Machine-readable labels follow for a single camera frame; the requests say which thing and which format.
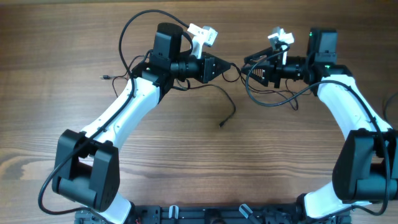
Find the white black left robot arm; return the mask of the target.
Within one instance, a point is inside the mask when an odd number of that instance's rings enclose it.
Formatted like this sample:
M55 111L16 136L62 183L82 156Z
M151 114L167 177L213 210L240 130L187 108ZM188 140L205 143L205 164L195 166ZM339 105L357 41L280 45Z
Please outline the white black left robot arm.
M153 48L127 68L129 81L109 108L81 131L66 130L60 136L49 184L53 192L79 204L73 210L77 223L139 222L134 204L118 191L119 150L175 80L206 84L230 69L228 62L203 51L217 35L208 26L160 23Z

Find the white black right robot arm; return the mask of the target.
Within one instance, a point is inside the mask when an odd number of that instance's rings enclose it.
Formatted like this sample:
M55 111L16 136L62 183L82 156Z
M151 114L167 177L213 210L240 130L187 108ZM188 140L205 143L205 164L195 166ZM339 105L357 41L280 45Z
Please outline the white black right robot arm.
M294 37L276 27L270 47L244 59L242 72L261 85L304 81L330 110L345 139L331 181L298 197L292 223L340 223L350 211L368 212L375 203L384 213L397 199L397 131L371 108L348 67L337 64L337 40L334 29L312 28L306 56L290 57Z

